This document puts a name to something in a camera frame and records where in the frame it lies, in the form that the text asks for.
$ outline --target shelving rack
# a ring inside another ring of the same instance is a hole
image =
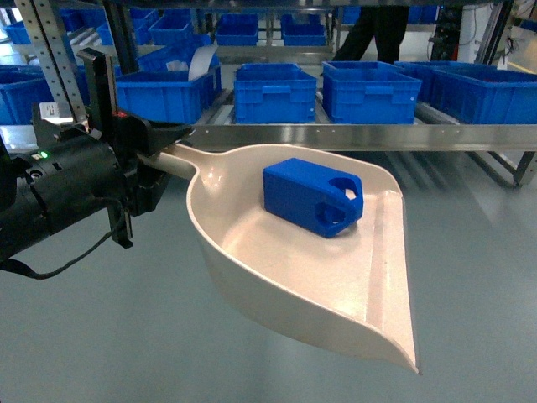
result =
[[[132,22],[128,9],[137,8],[225,8],[239,11],[242,8],[268,9],[270,15],[275,12],[301,11],[326,13],[332,10],[342,16],[342,7],[379,6],[379,5],[435,5],[438,0],[103,0],[108,23],[111,27],[114,43],[122,44],[115,49],[123,73],[136,71],[136,56],[153,50],[150,47],[138,47],[131,37]],[[471,5],[483,0],[456,0],[450,5]],[[513,0],[495,2],[484,37],[480,44],[476,62],[491,63],[498,47],[503,29],[513,6]],[[13,7],[13,2],[0,0],[0,7]],[[68,2],[63,0],[15,0],[23,15],[24,24],[32,40],[32,48],[44,67],[45,77],[52,89],[56,102],[66,116],[76,121],[85,117],[80,113],[80,93],[71,85],[76,72],[73,51],[69,44],[65,28],[59,18],[58,8],[95,7],[88,3]],[[268,20],[268,36],[272,23]],[[78,44],[85,45],[83,40]],[[258,47],[270,56],[270,52],[303,52],[322,55],[325,49],[297,49],[270,46]],[[226,52],[237,49],[222,50]],[[240,50],[246,57],[259,52],[256,48]],[[501,166],[513,176],[514,184],[521,186],[530,183],[537,170],[537,125],[468,125],[461,124],[428,105],[419,105],[414,125],[338,125],[324,119],[321,105],[317,106],[317,122],[312,124],[267,124],[238,125],[232,121],[232,92],[221,94],[215,106],[204,113],[195,125],[195,132],[190,141],[195,147],[222,151],[235,147],[258,144],[300,144],[317,149],[353,151],[482,151],[489,152]],[[20,136],[29,136],[29,128],[14,128]],[[504,151],[524,151],[518,164],[506,159]]]

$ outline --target blue block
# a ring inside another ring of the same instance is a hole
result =
[[[346,195],[350,190],[356,197]],[[362,217],[362,180],[352,174],[292,158],[263,170],[265,209],[333,238]]]

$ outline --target blue storage crate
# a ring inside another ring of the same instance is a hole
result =
[[[241,17],[240,14],[222,17]],[[216,42],[220,46],[255,46],[258,43],[258,23],[256,24],[223,24],[222,20],[216,28]]]
[[[403,73],[423,81],[418,99],[422,102],[430,102],[435,90],[434,70],[442,69],[447,71],[475,70],[490,71],[496,70],[493,65],[479,65],[473,63],[460,63],[458,61],[416,61],[405,62],[396,61],[395,65],[404,69]]]
[[[13,44],[32,44],[22,21],[8,25],[4,30]]]
[[[501,70],[436,70],[435,75],[430,104],[464,123],[537,123],[537,75]]]
[[[78,10],[84,25],[89,28],[98,28],[107,22],[107,16],[102,9],[80,9]]]
[[[133,19],[134,35],[136,36],[137,44],[147,44],[151,40],[149,35],[149,27],[144,19]],[[96,29],[101,37],[101,43],[104,45],[114,44],[112,40],[112,32],[108,24],[103,24]]]
[[[297,65],[244,65],[235,78],[237,123],[306,123],[315,120],[317,79]]]
[[[167,71],[167,64],[176,60],[184,61],[190,65],[196,49],[208,44],[211,44],[211,38],[208,35],[192,35],[188,39],[183,39],[155,52],[138,57],[138,65],[144,71]],[[214,55],[211,60],[211,67],[218,65],[220,65],[220,61],[218,56]]]
[[[373,69],[401,73],[404,70],[396,65],[390,65],[383,61],[325,61],[322,64],[323,76],[327,75],[335,80],[345,80],[348,75],[346,70]]]
[[[131,8],[132,19],[143,19],[148,28],[159,20],[159,10],[152,8]]]
[[[280,19],[280,26],[285,29],[287,25],[321,24],[319,14],[284,14]]]
[[[201,116],[203,77],[187,71],[140,71],[116,79],[119,107],[160,122],[195,123]]]
[[[211,43],[207,35],[192,35],[191,39],[166,46],[160,50],[138,57],[138,65],[143,71],[168,71],[168,63],[184,61],[189,67],[196,49]],[[218,56],[214,55],[210,69],[204,78],[203,107],[209,107],[222,92],[222,69]]]
[[[84,21],[82,21],[81,15],[76,10],[60,10],[60,15],[67,32],[76,31],[84,26]]]
[[[43,76],[0,72],[0,124],[30,124],[32,104],[53,101]]]
[[[420,86],[389,70],[325,68],[323,107],[333,123],[412,124]]]
[[[424,6],[421,8],[420,23],[434,24],[436,22],[437,6]]]
[[[354,25],[360,18],[361,7],[344,7],[343,8],[343,23]]]
[[[164,15],[149,28],[149,33],[154,44],[174,44],[193,35],[194,28],[189,18]]]
[[[289,24],[282,31],[285,46],[324,46],[325,27],[314,24]]]
[[[421,6],[412,6],[409,11],[409,24],[418,24],[421,18]]]

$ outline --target black cable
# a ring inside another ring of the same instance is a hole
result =
[[[104,207],[107,207],[111,204],[115,204],[117,207],[119,207],[120,211],[123,209],[123,205],[118,199],[114,199],[111,197],[98,197],[95,199],[95,201],[102,202]],[[59,267],[58,269],[50,271],[49,273],[42,273],[42,274],[36,273],[32,269],[30,269],[30,267],[27,266],[25,263],[19,262],[18,260],[15,260],[15,259],[8,259],[7,261],[1,263],[0,270],[15,273],[17,275],[24,275],[34,280],[50,279],[52,277],[59,275],[60,273],[63,273],[65,270],[69,269],[73,264],[77,264],[82,259],[84,259],[87,255],[89,255],[91,252],[93,252],[95,249],[97,249],[99,246],[105,243],[124,223],[125,223],[125,216],[122,214],[120,219],[117,221],[116,225],[114,225],[114,227],[108,233],[106,233],[101,239],[99,239],[86,252],[74,258],[73,260],[67,262],[66,264]]]

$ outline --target leg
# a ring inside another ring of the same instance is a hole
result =
[[[379,7],[375,20],[375,42],[378,61],[393,64],[399,60],[399,47],[403,42],[406,24],[409,21],[408,7]]]
[[[375,7],[363,7],[360,18],[349,31],[343,46],[334,56],[334,61],[360,60],[373,38],[375,31]]]

